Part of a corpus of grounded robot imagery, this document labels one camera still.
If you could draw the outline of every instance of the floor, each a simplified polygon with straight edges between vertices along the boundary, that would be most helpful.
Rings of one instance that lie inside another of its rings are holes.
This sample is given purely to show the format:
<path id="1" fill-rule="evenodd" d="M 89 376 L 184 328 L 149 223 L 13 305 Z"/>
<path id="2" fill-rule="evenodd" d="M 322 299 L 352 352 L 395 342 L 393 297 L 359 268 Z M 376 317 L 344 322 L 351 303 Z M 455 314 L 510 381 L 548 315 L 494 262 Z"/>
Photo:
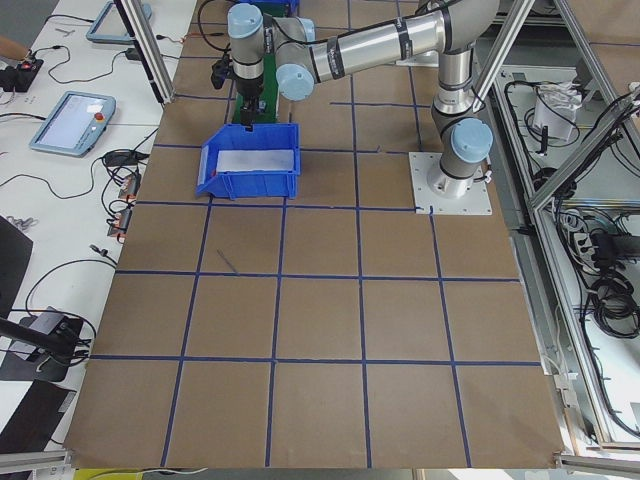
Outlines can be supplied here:
<path id="1" fill-rule="evenodd" d="M 415 6 L 300 15 L 326 37 Z M 206 10 L 212 31 L 227 8 Z M 299 195 L 230 202 L 194 195 L 199 146 L 233 113 L 211 63 L 189 39 L 65 441 L 77 465 L 551 466 L 562 442 L 495 192 L 490 217 L 413 213 L 407 152 L 441 149 L 437 73 L 379 67 L 281 100 Z"/>
<path id="2" fill-rule="evenodd" d="M 31 45 L 57 4 L 58 0 L 0 0 L 0 35 Z"/>

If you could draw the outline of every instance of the blue storage bin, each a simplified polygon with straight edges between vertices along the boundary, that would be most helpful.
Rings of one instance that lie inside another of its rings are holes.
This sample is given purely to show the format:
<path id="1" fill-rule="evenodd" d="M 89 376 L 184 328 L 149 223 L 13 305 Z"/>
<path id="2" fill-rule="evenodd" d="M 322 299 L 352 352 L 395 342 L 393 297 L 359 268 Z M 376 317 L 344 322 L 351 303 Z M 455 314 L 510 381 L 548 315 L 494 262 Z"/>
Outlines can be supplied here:
<path id="1" fill-rule="evenodd" d="M 298 4 L 300 0 L 238 0 L 240 3 L 280 3 L 283 5 L 289 5 L 289 11 L 295 12 L 296 8 L 298 8 Z"/>
<path id="2" fill-rule="evenodd" d="M 221 150 L 292 150 L 292 170 L 250 170 L 217 172 Z M 205 142 L 200 153 L 198 195 L 214 197 L 288 197 L 298 193 L 300 175 L 300 132 L 297 123 L 255 124 L 248 132 L 238 124 L 224 125 Z"/>

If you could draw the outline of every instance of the white paper in bin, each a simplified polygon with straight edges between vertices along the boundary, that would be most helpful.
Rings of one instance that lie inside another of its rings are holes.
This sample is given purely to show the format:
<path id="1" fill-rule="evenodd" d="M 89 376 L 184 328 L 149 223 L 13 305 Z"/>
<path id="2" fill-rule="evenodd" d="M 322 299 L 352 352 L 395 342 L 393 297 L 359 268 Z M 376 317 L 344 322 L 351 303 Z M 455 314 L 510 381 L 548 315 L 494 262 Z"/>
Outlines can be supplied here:
<path id="1" fill-rule="evenodd" d="M 293 167 L 293 150 L 220 150 L 216 172 L 282 172 Z"/>

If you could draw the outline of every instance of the wire bundle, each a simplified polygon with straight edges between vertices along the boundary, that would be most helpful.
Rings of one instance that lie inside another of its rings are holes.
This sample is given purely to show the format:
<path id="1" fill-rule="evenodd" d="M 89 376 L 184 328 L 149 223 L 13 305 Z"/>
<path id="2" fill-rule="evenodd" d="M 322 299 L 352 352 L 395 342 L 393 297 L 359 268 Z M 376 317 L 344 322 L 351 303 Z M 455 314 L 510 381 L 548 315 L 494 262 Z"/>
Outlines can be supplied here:
<path id="1" fill-rule="evenodd" d="M 630 435 L 640 438 L 640 430 L 627 425 L 611 403 L 605 384 L 606 376 L 587 330 L 588 322 L 593 319 L 595 325 L 606 335 L 626 340 L 637 338 L 640 335 L 640 307 L 633 298 L 633 286 L 618 271 L 624 268 L 623 265 L 597 269 L 584 259 L 585 254 L 590 253 L 592 249 L 587 248 L 587 251 L 583 252 L 582 249 L 576 248 L 576 242 L 572 242 L 572 238 L 576 234 L 590 236 L 593 233 L 602 232 L 612 235 L 628 235 L 629 232 L 624 227 L 623 220 L 628 218 L 631 213 L 623 212 L 613 218 L 604 210 L 581 207 L 581 210 L 589 212 L 588 215 L 585 215 L 578 210 L 563 211 L 562 201 L 562 197 L 556 198 L 556 230 L 560 242 L 571 260 L 576 278 L 581 284 L 578 321 L 587 345 L 589 359 L 597 373 L 598 387 L 613 422 Z"/>

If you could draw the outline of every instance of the power adapter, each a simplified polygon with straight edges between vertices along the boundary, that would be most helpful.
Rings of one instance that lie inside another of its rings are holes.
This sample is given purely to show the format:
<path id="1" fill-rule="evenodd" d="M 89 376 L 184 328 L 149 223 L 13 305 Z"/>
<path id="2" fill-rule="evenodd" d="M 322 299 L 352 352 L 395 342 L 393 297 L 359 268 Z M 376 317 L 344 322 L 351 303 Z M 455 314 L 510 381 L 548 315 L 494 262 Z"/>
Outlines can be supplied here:
<path id="1" fill-rule="evenodd" d="M 140 61 L 140 54 L 138 53 L 138 50 L 135 49 L 135 47 L 127 48 L 127 50 L 124 52 L 124 56 L 127 58 L 127 60 L 132 60 L 134 62 Z"/>
<path id="2" fill-rule="evenodd" d="M 135 150 L 111 150 L 104 155 L 104 164 L 108 168 L 136 166 L 140 161 L 149 158 L 148 153 Z"/>

